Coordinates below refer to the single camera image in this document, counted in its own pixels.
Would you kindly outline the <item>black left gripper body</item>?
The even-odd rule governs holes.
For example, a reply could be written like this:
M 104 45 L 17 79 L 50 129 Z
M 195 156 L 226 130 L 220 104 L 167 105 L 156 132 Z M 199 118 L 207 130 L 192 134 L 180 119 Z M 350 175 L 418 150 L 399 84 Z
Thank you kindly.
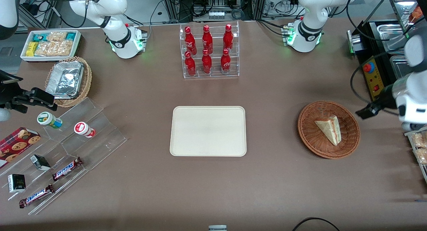
M 378 110 L 397 109 L 396 100 L 393 96 L 393 86 L 388 85 L 381 90 L 377 98 L 375 99 L 375 108 Z

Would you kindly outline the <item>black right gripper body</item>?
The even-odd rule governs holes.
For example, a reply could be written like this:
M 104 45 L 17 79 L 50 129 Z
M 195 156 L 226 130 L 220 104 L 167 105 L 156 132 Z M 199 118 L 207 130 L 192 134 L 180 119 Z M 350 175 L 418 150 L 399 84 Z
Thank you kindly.
M 23 95 L 26 91 L 21 89 L 18 82 L 23 78 L 0 71 L 0 106 L 5 107 L 6 103 L 12 102 L 16 96 Z

